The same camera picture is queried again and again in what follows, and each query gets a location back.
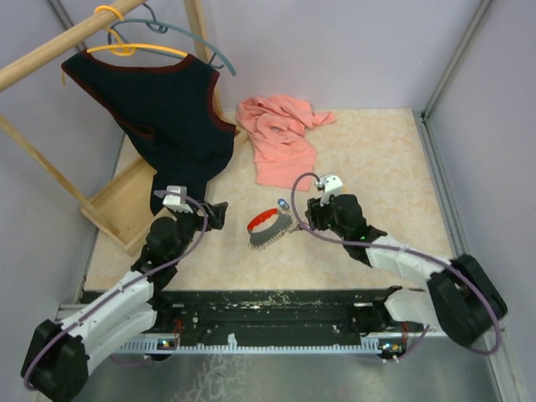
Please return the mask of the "blue key tag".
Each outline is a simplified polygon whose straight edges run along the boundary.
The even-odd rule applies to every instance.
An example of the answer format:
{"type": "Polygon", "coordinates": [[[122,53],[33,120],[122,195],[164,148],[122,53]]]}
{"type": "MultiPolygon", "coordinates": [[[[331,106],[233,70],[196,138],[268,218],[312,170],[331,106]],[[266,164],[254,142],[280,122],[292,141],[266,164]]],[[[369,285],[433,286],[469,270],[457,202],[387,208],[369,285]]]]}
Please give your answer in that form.
{"type": "Polygon", "coordinates": [[[280,198],[278,200],[278,205],[284,210],[289,210],[290,209],[290,206],[289,206],[288,202],[285,201],[285,199],[283,199],[283,198],[280,198]]]}

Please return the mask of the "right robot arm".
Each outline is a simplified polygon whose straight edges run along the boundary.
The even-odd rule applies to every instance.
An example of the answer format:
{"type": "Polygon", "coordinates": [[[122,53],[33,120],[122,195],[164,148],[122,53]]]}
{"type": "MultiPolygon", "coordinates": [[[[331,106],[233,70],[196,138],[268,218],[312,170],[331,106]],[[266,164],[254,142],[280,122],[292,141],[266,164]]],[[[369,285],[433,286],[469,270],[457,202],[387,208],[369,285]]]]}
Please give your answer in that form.
{"type": "Polygon", "coordinates": [[[439,328],[464,348],[471,348],[485,332],[493,330],[495,345],[501,345],[499,321],[508,307],[472,255],[448,260],[403,245],[368,224],[352,194],[332,196],[327,201],[311,198],[305,215],[314,236],[330,230],[336,235],[332,242],[340,244],[352,259],[415,285],[413,290],[393,291],[374,310],[380,329],[390,332],[402,322],[418,322],[439,328]]]}

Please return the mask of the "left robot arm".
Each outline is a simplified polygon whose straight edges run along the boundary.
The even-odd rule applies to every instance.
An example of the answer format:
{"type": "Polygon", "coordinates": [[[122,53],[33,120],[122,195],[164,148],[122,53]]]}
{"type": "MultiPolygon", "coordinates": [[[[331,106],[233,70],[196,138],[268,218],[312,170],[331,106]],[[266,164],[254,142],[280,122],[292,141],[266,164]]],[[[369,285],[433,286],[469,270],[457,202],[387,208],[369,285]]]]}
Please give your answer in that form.
{"type": "Polygon", "coordinates": [[[21,368],[25,388],[53,401],[71,401],[125,342],[152,329],[167,331],[174,312],[162,290],[204,234],[224,227],[228,207],[202,202],[191,213],[154,220],[141,254],[115,286],[73,315],[36,327],[21,368]]]}

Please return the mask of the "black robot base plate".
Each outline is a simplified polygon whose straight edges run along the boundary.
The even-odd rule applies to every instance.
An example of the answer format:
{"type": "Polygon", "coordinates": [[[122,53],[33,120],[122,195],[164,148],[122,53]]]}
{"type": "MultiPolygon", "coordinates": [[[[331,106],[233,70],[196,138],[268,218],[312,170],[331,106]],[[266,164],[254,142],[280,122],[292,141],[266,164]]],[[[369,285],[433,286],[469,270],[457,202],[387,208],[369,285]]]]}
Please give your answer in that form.
{"type": "Polygon", "coordinates": [[[357,346],[374,332],[418,332],[419,323],[390,318],[380,305],[388,289],[164,291],[168,304],[150,333],[178,335],[182,346],[357,346]]]}

